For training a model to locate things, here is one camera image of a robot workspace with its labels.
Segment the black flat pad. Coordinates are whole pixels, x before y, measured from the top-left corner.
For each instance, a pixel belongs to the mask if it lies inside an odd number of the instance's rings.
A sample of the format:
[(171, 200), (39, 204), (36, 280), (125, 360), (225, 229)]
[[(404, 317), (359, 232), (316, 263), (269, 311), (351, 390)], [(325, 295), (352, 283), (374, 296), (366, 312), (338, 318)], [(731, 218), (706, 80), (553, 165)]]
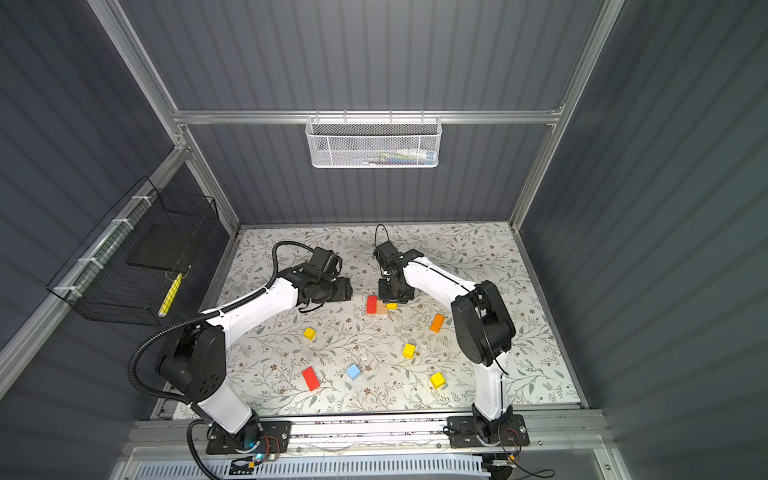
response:
[(129, 253), (126, 263), (169, 273), (185, 273), (204, 243), (202, 230), (154, 225)]

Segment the yellow cube lower right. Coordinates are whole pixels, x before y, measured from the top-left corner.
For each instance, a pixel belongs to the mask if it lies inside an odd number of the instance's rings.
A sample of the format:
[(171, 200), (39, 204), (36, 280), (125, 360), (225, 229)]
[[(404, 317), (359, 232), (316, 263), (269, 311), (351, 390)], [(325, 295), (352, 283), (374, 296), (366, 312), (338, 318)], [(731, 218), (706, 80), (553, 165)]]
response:
[(439, 390), (446, 385), (446, 379), (441, 372), (432, 374), (429, 378), (430, 385), (433, 389)]

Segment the light blue cube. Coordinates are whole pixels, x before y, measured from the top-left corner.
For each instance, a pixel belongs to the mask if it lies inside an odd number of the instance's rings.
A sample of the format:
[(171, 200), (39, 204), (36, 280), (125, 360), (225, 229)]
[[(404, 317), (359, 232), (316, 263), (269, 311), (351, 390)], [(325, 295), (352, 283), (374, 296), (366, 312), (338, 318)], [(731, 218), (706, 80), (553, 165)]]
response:
[(361, 370), (357, 365), (353, 364), (346, 369), (346, 373), (351, 380), (356, 380), (360, 377)]

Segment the small yellow cube left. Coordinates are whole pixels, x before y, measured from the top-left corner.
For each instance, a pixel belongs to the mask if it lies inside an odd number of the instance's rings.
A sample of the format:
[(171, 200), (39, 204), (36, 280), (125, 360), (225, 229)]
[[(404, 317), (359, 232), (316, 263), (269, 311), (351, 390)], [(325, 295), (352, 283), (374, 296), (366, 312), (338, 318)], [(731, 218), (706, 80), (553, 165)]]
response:
[(313, 341), (316, 338), (317, 333), (313, 328), (308, 327), (304, 330), (303, 335), (307, 340)]

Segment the small yellow cube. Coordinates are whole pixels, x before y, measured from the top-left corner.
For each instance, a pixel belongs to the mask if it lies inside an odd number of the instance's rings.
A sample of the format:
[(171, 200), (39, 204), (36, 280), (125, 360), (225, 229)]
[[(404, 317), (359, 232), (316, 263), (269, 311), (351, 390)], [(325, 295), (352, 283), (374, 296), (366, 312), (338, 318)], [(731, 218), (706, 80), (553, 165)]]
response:
[(416, 346), (411, 343), (407, 343), (403, 349), (403, 357), (406, 359), (413, 359), (416, 354)]
[(313, 328), (308, 327), (304, 330), (303, 335), (307, 340), (313, 341), (316, 338), (317, 333)]

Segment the red block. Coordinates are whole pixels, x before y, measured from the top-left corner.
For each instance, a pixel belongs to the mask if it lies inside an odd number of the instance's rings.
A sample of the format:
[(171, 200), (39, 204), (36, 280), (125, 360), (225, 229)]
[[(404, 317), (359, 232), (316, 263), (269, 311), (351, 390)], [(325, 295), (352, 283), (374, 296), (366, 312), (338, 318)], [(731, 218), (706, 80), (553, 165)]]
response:
[(302, 371), (303, 379), (309, 391), (315, 391), (320, 387), (320, 380), (313, 367), (307, 367)]
[(378, 299), (375, 295), (369, 295), (366, 300), (366, 313), (375, 315), (378, 311)]

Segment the orange block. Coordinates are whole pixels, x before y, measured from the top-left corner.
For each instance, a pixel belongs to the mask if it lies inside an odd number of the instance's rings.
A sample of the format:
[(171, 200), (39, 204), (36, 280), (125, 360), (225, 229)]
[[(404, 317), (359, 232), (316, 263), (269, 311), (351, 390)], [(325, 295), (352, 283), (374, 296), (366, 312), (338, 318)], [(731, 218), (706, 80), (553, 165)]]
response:
[(429, 330), (433, 333), (439, 333), (442, 329), (444, 322), (445, 322), (445, 317), (442, 314), (436, 314), (429, 327)]

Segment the yellow marker pen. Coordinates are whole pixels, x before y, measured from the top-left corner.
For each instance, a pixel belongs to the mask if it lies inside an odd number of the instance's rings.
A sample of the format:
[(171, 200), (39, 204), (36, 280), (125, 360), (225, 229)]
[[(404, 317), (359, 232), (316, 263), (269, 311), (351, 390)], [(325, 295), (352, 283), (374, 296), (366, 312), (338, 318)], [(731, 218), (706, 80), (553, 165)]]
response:
[(169, 313), (169, 311), (170, 311), (170, 309), (171, 309), (171, 307), (173, 305), (173, 302), (174, 302), (174, 300), (176, 298), (176, 295), (177, 295), (177, 293), (179, 291), (179, 288), (180, 288), (180, 285), (182, 283), (183, 277), (184, 277), (184, 275), (182, 273), (179, 273), (175, 277), (175, 279), (172, 281), (172, 283), (171, 283), (171, 285), (170, 285), (170, 287), (169, 287), (165, 297), (163, 298), (163, 300), (162, 300), (162, 302), (160, 304), (158, 312), (157, 312), (157, 315), (160, 318), (164, 318), (164, 317), (166, 317), (168, 315), (168, 313)]

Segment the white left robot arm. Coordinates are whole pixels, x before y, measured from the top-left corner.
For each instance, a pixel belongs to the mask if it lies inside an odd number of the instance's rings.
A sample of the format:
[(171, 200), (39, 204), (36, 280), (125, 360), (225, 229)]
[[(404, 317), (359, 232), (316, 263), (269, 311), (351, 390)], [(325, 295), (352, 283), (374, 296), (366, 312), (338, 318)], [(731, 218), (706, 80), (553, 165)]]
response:
[(271, 318), (300, 306), (349, 301), (347, 277), (314, 279), (288, 269), (274, 281), (223, 306), (201, 320), (166, 335), (156, 371), (239, 453), (265, 453), (272, 447), (260, 418), (234, 391), (227, 377), (226, 355), (242, 336)]

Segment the aluminium mounting rail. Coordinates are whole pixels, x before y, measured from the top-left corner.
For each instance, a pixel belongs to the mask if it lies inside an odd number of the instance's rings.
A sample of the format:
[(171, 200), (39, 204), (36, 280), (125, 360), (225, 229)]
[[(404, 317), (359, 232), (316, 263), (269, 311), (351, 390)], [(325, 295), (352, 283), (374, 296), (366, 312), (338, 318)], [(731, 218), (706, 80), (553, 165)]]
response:
[[(522, 409), (530, 444), (537, 450), (598, 449), (613, 444), (607, 422), (599, 410)], [(344, 415), (285, 416), (292, 423), (287, 457), (449, 453), (443, 433), (454, 411), (402, 411)], [(188, 457), (186, 420), (138, 421), (119, 455), (136, 458)]]

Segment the pens in white basket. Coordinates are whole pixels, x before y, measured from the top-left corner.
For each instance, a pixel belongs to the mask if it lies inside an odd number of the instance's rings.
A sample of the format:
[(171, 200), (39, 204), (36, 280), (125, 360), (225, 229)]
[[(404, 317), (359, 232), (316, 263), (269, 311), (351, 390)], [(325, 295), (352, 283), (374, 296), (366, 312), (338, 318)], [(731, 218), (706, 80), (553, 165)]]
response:
[(357, 158), (367, 165), (433, 167), (438, 164), (438, 152), (421, 148), (372, 151)]

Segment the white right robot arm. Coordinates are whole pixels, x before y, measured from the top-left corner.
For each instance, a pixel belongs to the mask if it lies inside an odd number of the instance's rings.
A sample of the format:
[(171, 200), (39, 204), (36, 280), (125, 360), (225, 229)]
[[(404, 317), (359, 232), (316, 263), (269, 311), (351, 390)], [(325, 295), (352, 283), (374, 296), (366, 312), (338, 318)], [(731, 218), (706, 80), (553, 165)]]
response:
[(474, 431), (480, 442), (499, 444), (513, 414), (505, 397), (505, 376), (516, 328), (497, 286), (464, 280), (414, 249), (389, 255), (378, 251), (374, 258), (380, 286), (390, 300), (407, 302), (420, 290), (450, 309), (459, 348), (474, 364)]

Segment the small yellow cube middle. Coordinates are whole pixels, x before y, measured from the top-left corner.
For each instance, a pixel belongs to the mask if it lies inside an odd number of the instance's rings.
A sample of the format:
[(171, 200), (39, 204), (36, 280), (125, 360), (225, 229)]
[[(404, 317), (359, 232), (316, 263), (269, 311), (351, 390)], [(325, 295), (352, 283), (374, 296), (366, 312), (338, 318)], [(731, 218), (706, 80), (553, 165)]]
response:
[(403, 349), (403, 357), (406, 359), (413, 359), (416, 354), (416, 346), (411, 343), (407, 343)]

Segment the white perforated vent panel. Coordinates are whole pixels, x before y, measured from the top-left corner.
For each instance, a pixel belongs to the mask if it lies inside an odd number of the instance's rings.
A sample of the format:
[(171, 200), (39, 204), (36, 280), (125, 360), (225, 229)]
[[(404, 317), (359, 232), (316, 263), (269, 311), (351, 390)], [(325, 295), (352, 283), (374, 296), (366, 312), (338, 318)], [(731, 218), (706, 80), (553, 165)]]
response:
[(257, 465), (244, 459), (207, 460), (219, 479), (488, 479), (474, 455), (408, 455), (280, 458)]

